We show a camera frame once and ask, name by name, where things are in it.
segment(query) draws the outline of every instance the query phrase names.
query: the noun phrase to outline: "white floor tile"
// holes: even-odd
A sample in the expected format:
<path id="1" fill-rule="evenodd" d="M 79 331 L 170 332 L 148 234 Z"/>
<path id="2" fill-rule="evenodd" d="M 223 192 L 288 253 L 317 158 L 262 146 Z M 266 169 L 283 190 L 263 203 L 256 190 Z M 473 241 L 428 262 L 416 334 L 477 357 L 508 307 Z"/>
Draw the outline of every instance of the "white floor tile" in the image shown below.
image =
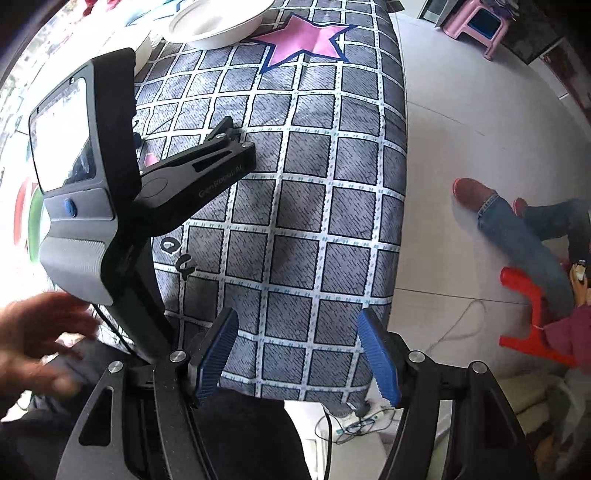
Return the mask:
<path id="1" fill-rule="evenodd" d="M 457 204 L 453 180 L 474 177 L 510 203 L 523 196 L 540 205 L 584 196 L 585 169 L 575 168 L 575 161 L 507 150 L 467 125 L 412 104 L 408 106 L 408 145 L 397 287 L 523 302 L 501 286 L 499 273 L 508 259 L 478 232 L 475 214 Z M 558 254 L 566 253 L 564 240 L 551 246 Z"/>
<path id="2" fill-rule="evenodd" d="M 564 155 L 587 143 L 548 85 L 501 46 L 494 61 L 470 39 L 399 15 L 407 100 L 493 136 L 518 151 Z"/>
<path id="3" fill-rule="evenodd" d="M 409 348 L 424 351 L 436 362 L 466 367 L 481 360 L 498 378 L 504 378 L 556 366 L 499 346 L 501 335 L 526 337 L 530 315 L 531 309 L 525 305 L 397 289 L 388 330 L 399 333 Z"/>
<path id="4" fill-rule="evenodd" d="M 556 94 L 558 98 L 568 93 L 563 83 L 558 79 L 554 72 L 550 70 L 550 67 L 548 67 L 542 59 L 535 59 L 530 63 L 530 67 L 533 68 L 538 75 L 540 75 L 542 80 L 548 84 L 550 89 Z"/>
<path id="5" fill-rule="evenodd" d="M 574 121 L 577 122 L 577 125 L 583 131 L 587 140 L 591 141 L 591 125 L 589 125 L 589 120 L 587 120 L 587 117 L 574 97 L 570 94 L 566 94 L 560 97 L 560 101 L 572 115 Z"/>
<path id="6" fill-rule="evenodd" d="M 443 363 L 480 359 L 500 376 L 554 367 L 498 345 L 503 334 L 527 334 L 530 308 L 501 286 L 508 259 L 478 232 L 475 214 L 456 203 L 451 189 L 455 178 L 473 177 L 510 203 L 517 196 L 532 205 L 591 200 L 591 144 L 551 88 L 504 47 L 489 62 L 473 41 L 452 40 L 404 14 L 395 19 L 408 157 L 388 327 Z M 548 246 L 564 256 L 567 242 Z"/>
<path id="7" fill-rule="evenodd" d="M 377 433 L 333 445 L 330 477 L 340 479 L 379 478 L 386 452 Z"/>

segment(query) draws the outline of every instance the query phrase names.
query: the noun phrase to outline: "monitor screen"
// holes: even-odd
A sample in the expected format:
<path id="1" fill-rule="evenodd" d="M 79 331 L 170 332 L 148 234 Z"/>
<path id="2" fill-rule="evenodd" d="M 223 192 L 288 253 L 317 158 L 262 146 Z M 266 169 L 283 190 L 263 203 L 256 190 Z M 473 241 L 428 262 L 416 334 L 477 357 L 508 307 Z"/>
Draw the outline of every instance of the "monitor screen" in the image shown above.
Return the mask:
<path id="1" fill-rule="evenodd" d="M 31 147 L 44 192 L 94 178 L 86 81 L 69 84 L 31 122 Z"/>

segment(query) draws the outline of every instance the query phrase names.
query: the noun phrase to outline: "pink plastic stool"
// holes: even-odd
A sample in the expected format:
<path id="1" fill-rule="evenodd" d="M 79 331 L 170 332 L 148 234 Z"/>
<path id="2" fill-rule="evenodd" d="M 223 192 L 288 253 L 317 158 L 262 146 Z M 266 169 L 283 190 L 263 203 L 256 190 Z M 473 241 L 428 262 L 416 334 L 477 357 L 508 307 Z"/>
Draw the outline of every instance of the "pink plastic stool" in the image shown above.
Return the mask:
<path id="1" fill-rule="evenodd" d="M 474 16 L 480 10 L 486 10 L 490 15 L 495 17 L 499 22 L 499 27 L 496 29 L 492 38 L 487 38 L 482 32 L 476 30 L 474 26 L 470 26 L 469 23 Z M 466 3 L 460 8 L 456 15 L 447 20 L 443 26 L 443 31 L 454 40 L 457 40 L 460 33 L 465 32 L 472 38 L 477 39 L 480 43 L 485 45 L 486 51 L 484 52 L 484 58 L 492 60 L 492 54 L 495 52 L 499 43 L 507 33 L 509 29 L 510 21 L 506 18 L 502 18 L 493 12 L 492 8 L 482 4 L 480 0 L 467 0 Z"/>

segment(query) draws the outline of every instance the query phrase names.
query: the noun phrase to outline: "metal screw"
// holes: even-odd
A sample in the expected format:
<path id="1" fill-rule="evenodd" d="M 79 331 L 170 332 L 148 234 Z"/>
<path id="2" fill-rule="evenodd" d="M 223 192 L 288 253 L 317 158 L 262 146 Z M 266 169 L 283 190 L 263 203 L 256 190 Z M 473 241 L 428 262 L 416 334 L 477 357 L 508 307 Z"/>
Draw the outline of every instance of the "metal screw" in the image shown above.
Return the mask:
<path id="1" fill-rule="evenodd" d="M 182 350 L 175 350 L 170 354 L 169 358 L 172 363 L 177 364 L 185 360 L 187 358 L 187 354 Z"/>
<path id="2" fill-rule="evenodd" d="M 109 364 L 109 372 L 111 372 L 112 374 L 115 374 L 117 372 L 121 372 L 122 368 L 123 368 L 123 362 L 119 362 L 119 360 L 116 360 L 115 362 L 111 362 Z"/>
<path id="3" fill-rule="evenodd" d="M 486 373 L 486 371 L 488 370 L 486 365 L 483 364 L 482 362 L 474 362 L 472 364 L 472 369 L 477 373 L 477 374 L 483 374 Z"/>
<path id="4" fill-rule="evenodd" d="M 414 350 L 408 354 L 408 359 L 414 364 L 419 364 L 425 361 L 425 354 L 418 350 Z"/>

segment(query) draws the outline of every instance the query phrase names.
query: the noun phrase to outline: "white plate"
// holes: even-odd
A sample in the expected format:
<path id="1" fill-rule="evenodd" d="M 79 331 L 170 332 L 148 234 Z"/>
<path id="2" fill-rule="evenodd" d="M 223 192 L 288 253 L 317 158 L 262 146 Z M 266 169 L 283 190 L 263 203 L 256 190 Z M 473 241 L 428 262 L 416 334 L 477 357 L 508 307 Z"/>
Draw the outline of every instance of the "white plate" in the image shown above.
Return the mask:
<path id="1" fill-rule="evenodd" d="M 232 45 L 253 33 L 273 0 L 197 0 L 170 21 L 164 38 L 212 50 Z"/>

